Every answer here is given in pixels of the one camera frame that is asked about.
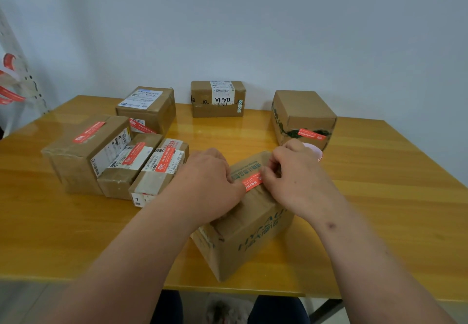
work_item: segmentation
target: pink round object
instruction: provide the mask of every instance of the pink round object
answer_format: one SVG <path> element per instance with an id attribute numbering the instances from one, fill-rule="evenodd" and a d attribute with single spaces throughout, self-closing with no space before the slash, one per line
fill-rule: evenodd
<path id="1" fill-rule="evenodd" d="M 309 143 L 303 143 L 306 148 L 309 148 L 313 151 L 313 153 L 317 156 L 317 161 L 320 161 L 323 159 L 323 152 L 320 150 L 318 147 L 316 147 L 313 144 Z"/>

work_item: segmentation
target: forearm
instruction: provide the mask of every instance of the forearm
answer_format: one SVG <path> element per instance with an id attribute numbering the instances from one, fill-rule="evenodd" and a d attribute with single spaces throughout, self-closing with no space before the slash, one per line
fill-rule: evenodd
<path id="1" fill-rule="evenodd" d="M 148 323 L 175 257 L 190 235 L 177 200 L 143 208 L 62 295 L 49 323 Z"/>
<path id="2" fill-rule="evenodd" d="M 355 323 L 453 323 L 345 200 L 311 222 L 330 256 L 350 320 Z"/>

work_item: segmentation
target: brown cardboard box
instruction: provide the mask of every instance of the brown cardboard box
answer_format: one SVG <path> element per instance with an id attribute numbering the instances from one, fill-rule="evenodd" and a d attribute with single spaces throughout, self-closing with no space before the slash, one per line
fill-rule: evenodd
<path id="1" fill-rule="evenodd" d="M 247 180 L 266 165 L 270 152 L 261 152 L 231 166 L 233 179 Z M 257 254 L 294 217 L 263 184 L 251 188 L 227 215 L 200 227 L 191 235 L 218 281 L 226 280 Z"/>
<path id="2" fill-rule="evenodd" d="M 188 157 L 187 143 L 177 139 L 164 139 L 130 187 L 129 193 L 133 204 L 144 207 L 147 202 L 159 195 Z"/>
<path id="3" fill-rule="evenodd" d="M 132 140 L 126 117 L 98 114 L 42 150 L 68 193 L 102 195 L 99 176 Z"/>
<path id="4" fill-rule="evenodd" d="M 242 117 L 245 92 L 241 81 L 192 81 L 193 117 Z"/>
<path id="5" fill-rule="evenodd" d="M 335 128 L 336 114 L 314 91 L 275 92 L 272 123 L 280 145 L 299 139 L 324 150 Z"/>
<path id="6" fill-rule="evenodd" d="M 166 135 L 176 117 L 175 110 L 172 88 L 140 86 L 116 106 L 117 115 L 124 115 L 139 123 L 132 123 L 132 131 L 162 135 Z"/>
<path id="7" fill-rule="evenodd" d="M 132 199 L 128 190 L 141 169 L 162 140 L 161 134 L 138 134 L 97 178 L 110 198 Z"/>

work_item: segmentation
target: person's left arm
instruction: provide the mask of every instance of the person's left arm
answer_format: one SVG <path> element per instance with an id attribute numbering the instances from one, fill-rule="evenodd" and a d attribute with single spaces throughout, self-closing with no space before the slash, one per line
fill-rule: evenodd
<path id="1" fill-rule="evenodd" d="M 166 276 L 190 234 L 245 194 L 215 149 L 191 155 L 62 295 L 48 323 L 149 323 Z"/>

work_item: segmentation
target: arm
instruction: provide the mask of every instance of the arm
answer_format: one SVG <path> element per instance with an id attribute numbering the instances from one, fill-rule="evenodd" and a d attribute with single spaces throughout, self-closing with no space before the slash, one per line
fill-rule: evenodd
<path id="1" fill-rule="evenodd" d="M 281 178 L 273 172 L 278 165 Z M 278 202 L 316 230 L 352 323 L 454 323 L 390 254 L 301 142 L 293 139 L 275 149 L 262 179 Z"/>
<path id="2" fill-rule="evenodd" d="M 193 154 L 88 271 L 63 293 L 47 323 L 149 323 L 167 273 L 190 234 L 245 194 L 215 149 Z"/>

